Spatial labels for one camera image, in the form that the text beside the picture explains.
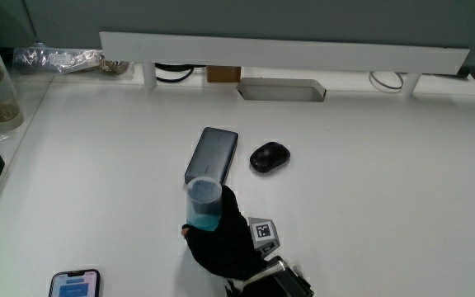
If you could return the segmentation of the person's right hand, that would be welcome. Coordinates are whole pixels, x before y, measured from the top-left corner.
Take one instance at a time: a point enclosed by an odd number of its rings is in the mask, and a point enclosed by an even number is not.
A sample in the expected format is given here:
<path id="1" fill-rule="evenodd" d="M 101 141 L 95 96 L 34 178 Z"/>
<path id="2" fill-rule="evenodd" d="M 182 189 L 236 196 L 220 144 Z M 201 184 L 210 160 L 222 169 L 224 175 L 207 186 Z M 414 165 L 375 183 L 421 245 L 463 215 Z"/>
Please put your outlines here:
<path id="1" fill-rule="evenodd" d="M 266 269 L 267 261 L 253 246 L 247 220 L 238 208 L 233 190 L 228 186 L 222 190 L 223 212 L 216 230 L 184 224 L 181 235 L 204 269 L 216 276 L 245 281 Z"/>

